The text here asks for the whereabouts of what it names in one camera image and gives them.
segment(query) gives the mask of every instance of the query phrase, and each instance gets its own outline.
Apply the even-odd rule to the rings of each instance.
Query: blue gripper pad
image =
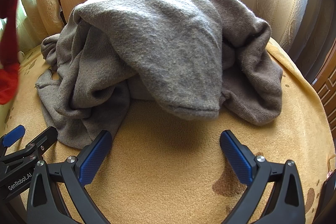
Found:
[[[247,186],[251,185],[256,170],[252,152],[242,145],[230,130],[222,132],[219,143],[239,181]]]
[[[78,179],[82,186],[85,186],[92,182],[101,163],[111,149],[112,136],[110,132],[103,131],[97,136],[97,138],[100,139],[93,147],[93,149],[91,149],[91,145],[86,148],[90,149],[91,152],[80,165]]]
[[[18,139],[23,137],[25,132],[26,130],[23,125],[17,126],[3,137],[2,145],[4,147],[11,147]]]

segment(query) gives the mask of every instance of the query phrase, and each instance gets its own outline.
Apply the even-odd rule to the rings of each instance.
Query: red cloth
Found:
[[[0,0],[0,18],[7,23],[0,41],[0,104],[8,103],[18,86],[19,63],[17,60],[16,7],[18,0]]]

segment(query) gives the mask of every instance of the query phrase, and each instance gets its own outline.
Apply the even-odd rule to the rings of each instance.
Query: wooden door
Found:
[[[326,61],[313,82],[313,88],[319,95],[333,138],[336,138],[336,44],[329,52]]]

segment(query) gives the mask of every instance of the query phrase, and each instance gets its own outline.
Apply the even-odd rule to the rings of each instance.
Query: blue pad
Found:
[[[2,139],[4,147],[11,147],[18,139],[22,138],[25,134],[25,127],[22,125],[17,126],[11,132],[7,133]]]
[[[90,184],[95,177],[101,163],[110,151],[112,145],[111,133],[105,131],[98,143],[86,157],[79,169],[79,182],[85,186]]]
[[[242,184],[249,186],[253,181],[253,173],[251,165],[241,151],[241,149],[246,149],[245,146],[240,144],[236,138],[233,140],[226,131],[222,132],[219,142],[222,151],[228,159],[233,171],[236,173],[239,181]]]

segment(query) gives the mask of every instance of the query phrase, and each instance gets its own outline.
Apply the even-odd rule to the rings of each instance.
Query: knit fabric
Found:
[[[269,37],[269,25],[238,0],[88,0],[41,46],[60,77],[49,70],[36,82],[47,124],[78,148],[100,130],[115,134],[129,104],[125,80],[134,98],[154,98],[183,119],[217,118],[223,104],[265,124],[280,114],[282,96]]]

